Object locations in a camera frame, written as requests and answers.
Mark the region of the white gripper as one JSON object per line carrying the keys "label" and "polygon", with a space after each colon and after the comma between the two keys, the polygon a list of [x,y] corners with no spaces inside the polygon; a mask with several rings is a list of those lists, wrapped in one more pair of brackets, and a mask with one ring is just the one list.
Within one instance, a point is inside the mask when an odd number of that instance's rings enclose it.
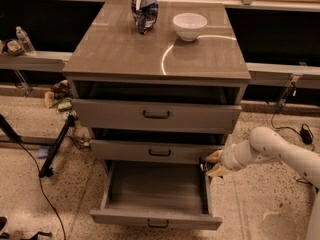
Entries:
{"label": "white gripper", "polygon": [[255,151],[249,141],[226,145],[223,150],[217,150],[206,157],[208,163],[217,163],[207,172],[208,177],[223,177],[231,171],[239,171],[251,164]]}

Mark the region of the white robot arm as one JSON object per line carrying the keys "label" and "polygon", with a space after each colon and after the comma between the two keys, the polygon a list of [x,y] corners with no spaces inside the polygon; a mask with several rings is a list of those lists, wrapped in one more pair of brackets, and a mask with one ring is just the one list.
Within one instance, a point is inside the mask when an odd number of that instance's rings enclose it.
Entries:
{"label": "white robot arm", "polygon": [[200,166],[209,177],[222,177],[250,164],[282,161],[320,190],[320,155],[296,146],[267,127],[254,128],[247,140],[225,145]]}

